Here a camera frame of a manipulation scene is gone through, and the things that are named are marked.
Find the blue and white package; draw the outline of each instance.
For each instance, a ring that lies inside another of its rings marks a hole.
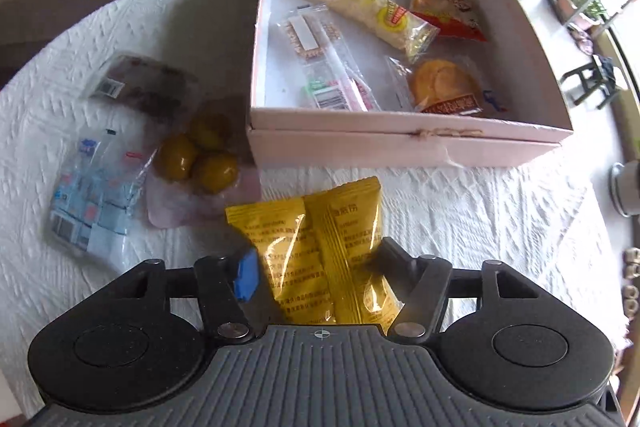
[[[60,169],[47,230],[76,255],[117,271],[152,154],[112,130],[84,129]]]

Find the stool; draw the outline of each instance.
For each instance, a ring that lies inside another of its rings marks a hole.
[[[591,73],[591,76],[586,77],[585,73]],[[562,83],[574,74],[578,75],[584,89],[584,93],[575,100],[575,105],[580,105],[599,89],[604,93],[604,100],[598,105],[598,109],[602,109],[609,105],[621,91],[628,89],[624,74],[620,68],[611,64],[611,59],[608,57],[593,55],[589,64],[567,71],[560,78],[559,84],[562,86]]]

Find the pink box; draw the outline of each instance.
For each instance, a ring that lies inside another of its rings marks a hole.
[[[409,0],[395,0],[408,6]],[[488,38],[491,84],[511,120],[408,112],[302,108],[299,71],[283,59],[276,22],[305,0],[260,0],[248,137],[256,162],[271,166],[494,166],[526,163],[572,132],[564,98],[517,0],[474,0]],[[356,23],[333,14],[376,96],[385,96],[385,55],[398,52]]]

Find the plastic wrapper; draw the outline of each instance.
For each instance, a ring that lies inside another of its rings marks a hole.
[[[294,10],[278,26],[295,51],[317,108],[380,110],[327,6]]]
[[[401,109],[432,114],[500,118],[507,109],[490,89],[486,75],[455,39],[439,40],[416,64],[388,57]]]
[[[136,109],[161,123],[172,124],[193,112],[198,79],[152,58],[116,54],[88,84],[88,95]]]
[[[486,41],[470,0],[411,0],[410,10],[439,28],[441,37]]]
[[[324,3],[339,14],[363,24],[413,62],[438,34],[438,29],[392,0],[309,0]]]
[[[151,158],[115,131],[84,129],[60,168],[47,232],[78,257],[126,270],[126,237]]]
[[[197,225],[224,216],[230,204],[260,200],[245,113],[241,97],[210,100],[162,142],[145,185],[152,225]]]
[[[226,219],[256,246],[276,302],[293,324],[380,324],[399,303],[371,270],[381,239],[377,178],[303,198],[233,206]]]

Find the textured tablecloth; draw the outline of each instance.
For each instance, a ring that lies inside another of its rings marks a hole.
[[[245,92],[256,4],[118,0],[60,35],[0,92],[0,369],[27,415],[42,405],[27,368],[31,339],[112,277],[42,240],[60,162],[83,125],[140,130],[133,112],[85,100],[92,71],[114,51],[132,51],[191,71],[209,94]],[[279,169],[260,177],[263,197],[279,198],[375,174],[384,232],[408,251],[460,268],[502,259],[621,346],[619,263],[593,187],[568,156],[561,149],[517,169]],[[220,247],[219,233],[141,223],[126,263],[161,257],[168,267],[189,266]],[[452,301],[447,318],[471,309]]]

